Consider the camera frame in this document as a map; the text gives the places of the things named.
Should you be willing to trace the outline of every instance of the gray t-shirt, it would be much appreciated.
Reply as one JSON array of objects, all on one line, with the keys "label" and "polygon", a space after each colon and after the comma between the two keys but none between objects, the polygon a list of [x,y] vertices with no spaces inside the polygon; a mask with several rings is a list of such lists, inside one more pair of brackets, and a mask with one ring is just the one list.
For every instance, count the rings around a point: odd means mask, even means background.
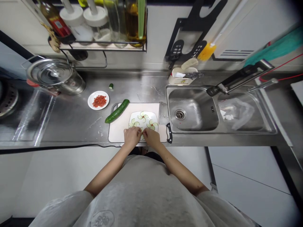
[{"label": "gray t-shirt", "polygon": [[79,191],[55,199],[30,227],[251,225],[217,193],[207,191],[196,197],[163,163],[130,155],[96,198]]}]

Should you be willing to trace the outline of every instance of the chopped red chili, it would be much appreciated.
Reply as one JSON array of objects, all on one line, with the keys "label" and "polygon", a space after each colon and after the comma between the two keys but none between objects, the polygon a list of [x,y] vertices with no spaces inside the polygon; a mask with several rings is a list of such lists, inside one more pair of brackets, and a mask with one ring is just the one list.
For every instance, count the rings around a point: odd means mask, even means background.
[{"label": "chopped red chili", "polygon": [[106,96],[97,96],[92,104],[94,107],[103,107],[106,104]]}]

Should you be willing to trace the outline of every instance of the knife handle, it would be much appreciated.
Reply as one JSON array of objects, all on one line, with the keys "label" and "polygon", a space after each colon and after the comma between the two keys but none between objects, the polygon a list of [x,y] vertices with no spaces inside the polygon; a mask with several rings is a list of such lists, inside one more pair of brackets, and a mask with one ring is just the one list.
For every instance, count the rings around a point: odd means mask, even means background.
[{"label": "knife handle", "polygon": [[168,128],[168,132],[169,132],[169,138],[168,138],[167,142],[172,143],[173,142],[173,134],[171,133],[170,123],[167,123],[166,127]]}]

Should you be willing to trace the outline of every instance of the printed logo on shirt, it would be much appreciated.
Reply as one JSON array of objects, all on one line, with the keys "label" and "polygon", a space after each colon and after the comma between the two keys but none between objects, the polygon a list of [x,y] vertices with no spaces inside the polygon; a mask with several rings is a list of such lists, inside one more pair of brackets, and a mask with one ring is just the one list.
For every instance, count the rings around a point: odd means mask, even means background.
[{"label": "printed logo on shirt", "polygon": [[91,221],[89,227],[111,227],[115,221],[114,214],[110,211],[100,211],[96,213]]}]

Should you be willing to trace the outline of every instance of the sink drain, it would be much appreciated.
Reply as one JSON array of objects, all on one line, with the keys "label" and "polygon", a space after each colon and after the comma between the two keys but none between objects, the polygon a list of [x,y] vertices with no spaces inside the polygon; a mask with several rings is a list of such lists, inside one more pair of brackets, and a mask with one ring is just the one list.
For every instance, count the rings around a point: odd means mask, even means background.
[{"label": "sink drain", "polygon": [[184,120],[186,118],[186,113],[185,113],[185,111],[178,109],[175,111],[175,117],[178,120]]}]

